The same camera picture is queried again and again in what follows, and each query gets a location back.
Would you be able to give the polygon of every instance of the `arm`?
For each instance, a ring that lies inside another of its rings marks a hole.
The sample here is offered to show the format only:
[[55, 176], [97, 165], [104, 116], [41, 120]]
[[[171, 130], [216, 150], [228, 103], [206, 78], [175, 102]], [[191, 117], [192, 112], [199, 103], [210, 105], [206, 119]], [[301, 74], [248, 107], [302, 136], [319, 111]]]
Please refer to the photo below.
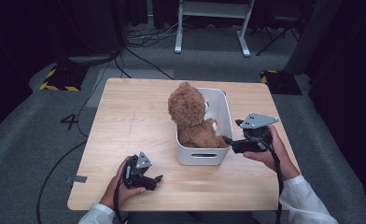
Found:
[[[119, 181], [120, 175], [122, 170], [124, 169], [124, 165], [127, 162], [128, 158], [120, 165], [119, 170], [117, 171], [116, 175], [110, 180], [110, 183], [107, 186], [104, 196], [102, 197], [99, 203], [94, 204], [90, 211], [79, 221], [80, 224], [85, 223], [112, 223], [113, 218], [115, 216], [114, 213], [114, 203], [113, 203], [113, 196], [114, 190], [117, 186]], [[119, 189], [119, 206], [122, 206], [129, 198], [141, 194], [145, 192], [145, 188], [135, 188], [135, 189], [128, 189], [124, 184], [120, 185]]]
[[[284, 190], [280, 196], [280, 202], [289, 209], [289, 223], [337, 223], [291, 162], [274, 125], [269, 125], [268, 128], [273, 137], [274, 151], [280, 160], [282, 178], [284, 179]], [[275, 171], [274, 159], [269, 150], [258, 153], [245, 152], [244, 157], [261, 161]]]

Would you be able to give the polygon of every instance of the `teddy bear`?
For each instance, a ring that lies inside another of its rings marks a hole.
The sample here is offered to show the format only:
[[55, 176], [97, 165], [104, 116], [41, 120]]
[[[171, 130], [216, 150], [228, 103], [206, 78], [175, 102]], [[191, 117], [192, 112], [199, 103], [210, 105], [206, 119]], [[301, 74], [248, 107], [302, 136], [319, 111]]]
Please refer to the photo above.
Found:
[[180, 83], [168, 99], [168, 112], [177, 127], [177, 139], [184, 147], [225, 148], [228, 145], [216, 135], [215, 119], [204, 119], [204, 96], [189, 82]]

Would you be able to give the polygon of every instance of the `wooden table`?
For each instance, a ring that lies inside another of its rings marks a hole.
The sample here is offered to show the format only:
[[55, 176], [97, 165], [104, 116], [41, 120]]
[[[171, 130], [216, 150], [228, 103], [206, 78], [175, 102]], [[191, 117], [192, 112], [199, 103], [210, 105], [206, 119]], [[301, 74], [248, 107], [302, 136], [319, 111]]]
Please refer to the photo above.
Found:
[[[219, 166], [185, 166], [176, 158], [176, 126], [168, 114], [169, 95], [180, 80], [111, 78], [96, 113], [68, 206], [88, 210], [98, 203], [121, 162], [144, 151], [153, 162], [146, 176], [163, 175], [158, 187], [133, 197], [125, 211], [243, 211], [275, 210], [276, 174], [263, 163], [229, 151]], [[233, 139], [243, 139], [233, 122], [249, 112], [278, 117], [267, 86], [260, 83], [189, 81], [193, 87], [226, 92]], [[275, 125], [297, 165], [282, 120]]]

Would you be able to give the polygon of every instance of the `hand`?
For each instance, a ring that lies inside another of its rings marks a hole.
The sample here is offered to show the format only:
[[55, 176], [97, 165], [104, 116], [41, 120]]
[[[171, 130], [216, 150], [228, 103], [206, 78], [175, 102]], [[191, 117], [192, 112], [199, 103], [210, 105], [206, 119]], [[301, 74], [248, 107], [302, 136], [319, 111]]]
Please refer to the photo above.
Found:
[[[293, 162], [291, 162], [289, 154], [286, 151], [285, 145], [279, 137], [276, 128], [274, 127], [274, 125], [268, 125], [267, 127], [270, 130], [271, 136], [273, 137], [274, 152], [280, 160], [282, 178], [286, 180], [298, 176], [300, 172], [294, 166]], [[244, 157], [253, 161], [262, 161], [268, 168], [275, 171], [275, 162], [270, 150], [267, 150], [265, 152], [247, 151], [244, 153]]]
[[[116, 189], [117, 182], [119, 181], [120, 175], [122, 173], [122, 170], [124, 169], [124, 166], [125, 166], [125, 163], [127, 162], [127, 160], [128, 160], [128, 157], [120, 165], [120, 168], [117, 171], [116, 175], [110, 180], [110, 183], [107, 186], [105, 194], [102, 197], [101, 201], [99, 202], [113, 210], [114, 210], [114, 203], [113, 203], [114, 190]], [[146, 191], [145, 188], [128, 189], [124, 184], [121, 184], [120, 189], [119, 189], [119, 206], [122, 206], [129, 198], [131, 198], [135, 195], [141, 194], [145, 191]]]

